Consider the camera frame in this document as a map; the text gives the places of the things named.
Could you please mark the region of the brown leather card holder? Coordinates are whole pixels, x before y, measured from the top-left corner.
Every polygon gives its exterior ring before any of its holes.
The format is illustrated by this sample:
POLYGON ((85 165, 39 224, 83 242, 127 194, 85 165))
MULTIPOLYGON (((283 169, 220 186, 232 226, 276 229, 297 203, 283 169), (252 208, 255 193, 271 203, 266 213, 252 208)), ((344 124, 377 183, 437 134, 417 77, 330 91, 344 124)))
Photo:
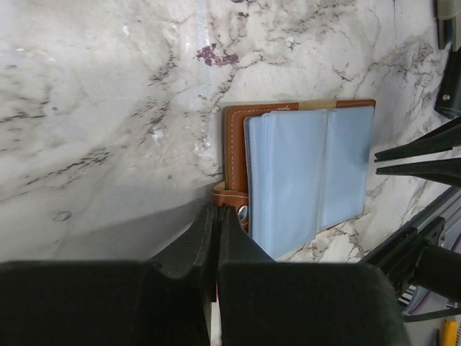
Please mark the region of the brown leather card holder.
POLYGON ((224 178, 213 188, 215 204, 231 205, 240 211, 249 203, 244 120, 271 111, 298 111, 376 107, 373 99, 332 99, 307 102, 282 102, 255 105, 231 105, 223 110, 224 178))

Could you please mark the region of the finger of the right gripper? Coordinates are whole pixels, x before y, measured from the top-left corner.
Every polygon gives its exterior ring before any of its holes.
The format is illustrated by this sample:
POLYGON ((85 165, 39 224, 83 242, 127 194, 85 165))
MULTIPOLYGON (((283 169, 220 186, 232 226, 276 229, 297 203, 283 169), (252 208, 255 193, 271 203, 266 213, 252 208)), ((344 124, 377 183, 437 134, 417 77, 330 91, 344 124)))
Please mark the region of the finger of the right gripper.
POLYGON ((460 159, 422 161, 376 169, 378 175, 417 177, 460 187, 460 159))
POLYGON ((392 161, 450 151, 460 146, 460 117, 402 146, 380 151, 375 161, 392 161))

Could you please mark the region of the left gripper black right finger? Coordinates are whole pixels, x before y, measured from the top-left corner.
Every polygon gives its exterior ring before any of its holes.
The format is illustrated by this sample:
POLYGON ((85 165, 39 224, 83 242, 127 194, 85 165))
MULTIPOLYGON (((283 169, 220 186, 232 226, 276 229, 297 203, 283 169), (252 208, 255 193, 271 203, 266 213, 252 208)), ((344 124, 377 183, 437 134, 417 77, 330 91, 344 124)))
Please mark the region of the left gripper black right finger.
POLYGON ((393 289, 379 269, 277 262, 219 210, 218 300, 224 345, 408 345, 393 289))

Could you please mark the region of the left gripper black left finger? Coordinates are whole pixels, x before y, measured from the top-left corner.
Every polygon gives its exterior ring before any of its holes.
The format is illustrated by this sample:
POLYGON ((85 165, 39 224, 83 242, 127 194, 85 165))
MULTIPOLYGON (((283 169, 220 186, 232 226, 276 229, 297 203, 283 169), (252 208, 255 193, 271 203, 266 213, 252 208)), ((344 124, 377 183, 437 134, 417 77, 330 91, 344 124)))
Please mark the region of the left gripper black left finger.
POLYGON ((208 345, 218 209, 145 260, 1 265, 3 345, 208 345))

